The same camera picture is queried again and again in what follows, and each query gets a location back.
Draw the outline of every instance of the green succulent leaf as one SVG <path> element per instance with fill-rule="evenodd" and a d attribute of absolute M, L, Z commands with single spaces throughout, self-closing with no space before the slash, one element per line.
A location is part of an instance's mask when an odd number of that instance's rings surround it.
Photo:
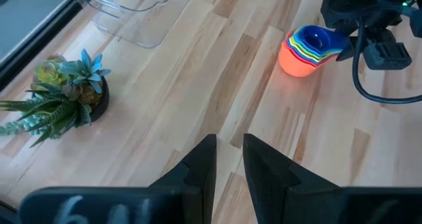
<path fill-rule="evenodd" d="M 54 112 L 52 112 L 51 114 L 46 116 L 43 121 L 36 124 L 32 128 L 28 129 L 27 132 L 37 130 L 37 129 L 42 128 L 46 125 L 50 125 L 50 124 L 54 123 L 55 121 L 58 121 L 59 119 L 65 117 L 66 115 L 68 115 L 69 113 L 71 113 L 74 110 L 75 110 L 75 104 L 74 103 L 68 103 L 68 104 L 63 103 L 63 104 L 59 105 L 54 110 Z"/>
<path fill-rule="evenodd" d="M 47 138 L 49 138 L 52 130 L 53 129 L 50 126 L 48 126 L 47 130 L 38 138 L 38 140 L 34 142 L 34 144 L 31 145 L 31 148 L 44 142 Z"/>
<path fill-rule="evenodd" d="M 1 101 L 0 110 L 4 111 L 22 111 L 27 113 L 32 110 L 34 106 L 37 106 L 37 101 Z"/>
<path fill-rule="evenodd" d="M 43 103 L 35 106 L 33 110 L 51 113 L 61 104 L 62 102 L 56 99 L 43 100 Z"/>
<path fill-rule="evenodd" d="M 75 84 L 75 85 L 81 85 L 81 84 L 83 84 L 85 82 L 87 82 L 87 79 L 75 79 L 73 81 L 73 84 Z"/>
<path fill-rule="evenodd" d="M 93 80 L 94 82 L 99 82 L 101 80 L 101 76 L 99 76 L 98 74 L 94 73 L 93 75 L 91 75 L 88 80 Z"/>
<path fill-rule="evenodd" d="M 97 63 L 101 63 L 101 60 L 103 59 L 103 55 L 97 55 L 97 57 L 95 57 L 95 59 L 92 61 L 93 65 L 96 65 Z"/>
<path fill-rule="evenodd" d="M 10 134 L 17 135 L 21 130 L 21 123 L 9 122 L 6 126 L 0 126 L 0 136 L 8 136 Z"/>
<path fill-rule="evenodd" d="M 111 70 L 110 69 L 102 69 L 102 70 L 99 70 L 97 72 L 97 74 L 100 75 L 100 76 L 105 76 L 105 75 L 107 75 L 109 73 L 111 73 Z"/>
<path fill-rule="evenodd" d="M 91 125 L 91 107 L 86 104 L 81 104 L 79 107 L 80 120 L 83 125 Z"/>
<path fill-rule="evenodd" d="M 33 93 L 36 96 L 40 96 L 41 98 L 46 97 L 49 93 L 49 91 L 45 91 L 45 90 L 26 90 L 25 92 Z"/>
<path fill-rule="evenodd" d="M 81 95 L 82 88 L 75 84 L 67 84 L 61 88 L 61 93 L 63 93 L 69 100 L 74 101 Z"/>
<path fill-rule="evenodd" d="M 88 65 L 85 65 L 81 60 L 76 61 L 76 65 L 79 68 L 79 71 L 81 74 L 88 74 L 90 69 L 88 68 Z"/>
<path fill-rule="evenodd" d="M 61 88 L 58 86 L 53 86 L 47 83 L 36 83 L 37 86 L 41 86 L 43 88 L 45 88 L 47 91 L 52 92 L 52 93 L 60 93 L 61 92 Z"/>
<path fill-rule="evenodd" d="M 52 124 L 53 131 L 51 131 L 50 136 L 55 136 L 59 134 L 62 130 L 66 129 L 67 127 L 72 127 L 75 123 L 75 117 L 77 115 L 77 112 L 73 112 L 71 116 L 63 117 L 62 119 L 59 119 L 55 123 Z"/>
<path fill-rule="evenodd" d="M 92 63 L 91 57 L 89 56 L 88 52 L 86 52 L 85 49 L 82 50 L 80 58 L 82 59 L 82 62 L 84 63 L 85 67 L 91 66 L 91 63 Z"/>
<path fill-rule="evenodd" d="M 100 94 L 101 93 L 101 86 L 98 84 L 98 82 L 94 82 L 94 81 L 91 81 L 91 80 L 89 82 L 90 82 L 92 88 L 94 89 L 94 91 L 97 94 Z"/>
<path fill-rule="evenodd" d="M 65 134 L 67 131 L 69 131 L 73 126 L 76 126 L 76 118 L 78 117 L 78 113 L 75 111 L 73 115 L 71 116 L 71 120 L 67 123 L 66 127 L 60 132 L 61 134 Z"/>
<path fill-rule="evenodd" d="M 59 72 L 67 75 L 83 76 L 78 69 L 61 68 L 59 69 Z"/>
<path fill-rule="evenodd" d="M 62 93 L 51 93 L 51 94 L 47 94 L 45 96 L 46 98 L 49 99 L 56 99 L 58 101 L 62 101 L 64 103 L 67 103 L 67 96 L 63 95 Z"/>
<path fill-rule="evenodd" d="M 21 118 L 19 118 L 17 121 L 21 121 L 21 120 L 23 120 L 23 119 L 26 119 L 26 118 L 28 118 L 28 117 L 30 117 L 30 116 L 32 116 L 32 115 L 35 115 L 37 113 L 37 111 L 36 110 L 31 110 L 31 111 L 29 111 L 29 112 L 27 112 L 27 113 L 25 113 Z"/>
<path fill-rule="evenodd" d="M 97 72 L 102 66 L 103 66 L 102 63 L 96 63 L 92 65 L 91 70 L 90 70 L 91 74 L 94 74 L 95 72 Z"/>
<path fill-rule="evenodd" d="M 62 62 L 60 63 L 60 68 L 61 69 L 76 69 L 76 70 L 79 69 L 76 62 Z"/>

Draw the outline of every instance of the wooden table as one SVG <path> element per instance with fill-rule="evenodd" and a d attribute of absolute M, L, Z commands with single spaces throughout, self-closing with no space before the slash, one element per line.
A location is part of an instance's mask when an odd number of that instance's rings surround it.
<path fill-rule="evenodd" d="M 33 66 L 52 53 L 104 54 L 111 101 L 91 127 L 30 149 L 26 134 L 0 138 L 0 199 L 17 205 L 57 185 L 148 186 L 206 134 L 218 135 L 215 223 L 256 223 L 241 153 L 243 133 L 258 136 L 338 185 L 421 186 L 422 108 L 362 98 L 351 61 L 308 78 L 277 63 L 286 33 L 323 25 L 322 0 L 191 0 L 161 46 L 144 49 L 99 31 L 82 11 L 1 99 L 22 99 Z M 393 29 L 414 64 L 377 72 L 361 64 L 374 94 L 422 93 L 420 40 L 409 20 Z M 3 123 L 17 118 L 1 113 Z"/>

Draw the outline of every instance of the potted succulent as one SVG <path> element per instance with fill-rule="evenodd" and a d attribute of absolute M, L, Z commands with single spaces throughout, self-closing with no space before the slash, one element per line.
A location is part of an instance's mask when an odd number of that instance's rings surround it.
<path fill-rule="evenodd" d="M 17 121 L 0 126 L 0 135 L 29 132 L 41 136 L 32 146 L 44 140 L 57 139 L 71 128 L 98 120 L 109 103 L 109 90 L 101 69 L 102 55 L 91 60 L 86 50 L 82 59 L 66 61 L 54 55 L 36 66 L 32 97 L 26 101 L 0 101 L 0 110 L 20 111 Z"/>

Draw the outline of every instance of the glass window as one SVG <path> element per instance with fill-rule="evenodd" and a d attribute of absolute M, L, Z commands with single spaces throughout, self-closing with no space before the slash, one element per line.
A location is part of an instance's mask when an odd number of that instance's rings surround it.
<path fill-rule="evenodd" d="M 0 59 L 4 59 L 64 0 L 0 0 Z"/>

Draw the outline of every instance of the black cable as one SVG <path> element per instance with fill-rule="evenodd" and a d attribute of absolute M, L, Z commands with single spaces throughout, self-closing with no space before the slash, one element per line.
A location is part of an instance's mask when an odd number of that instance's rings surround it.
<path fill-rule="evenodd" d="M 338 11 L 333 11 L 333 10 L 331 10 L 331 12 L 332 14 L 335 14 L 337 17 L 340 17 L 343 19 L 350 19 L 350 18 L 357 18 L 365 14 L 370 14 L 375 11 L 396 11 L 398 13 L 402 13 L 406 10 L 410 11 L 413 9 L 411 7 L 405 7 L 405 6 L 393 4 L 393 3 L 379 3 L 376 5 L 371 5 L 371 6 L 359 9 L 358 11 L 353 11 L 349 13 L 343 13 L 343 12 L 338 12 Z"/>
<path fill-rule="evenodd" d="M 359 80 L 359 58 L 361 56 L 361 50 L 363 45 L 363 38 L 365 37 L 365 23 L 363 22 L 362 16 L 359 17 L 359 31 L 357 36 L 357 43 L 355 49 L 355 56 L 353 57 L 353 66 L 352 66 L 352 77 L 353 83 L 355 84 L 356 90 L 365 98 L 387 104 L 407 104 L 422 101 L 422 95 L 415 96 L 411 98 L 382 98 L 380 96 L 374 96 L 369 94 L 365 89 L 363 89 L 362 84 Z"/>

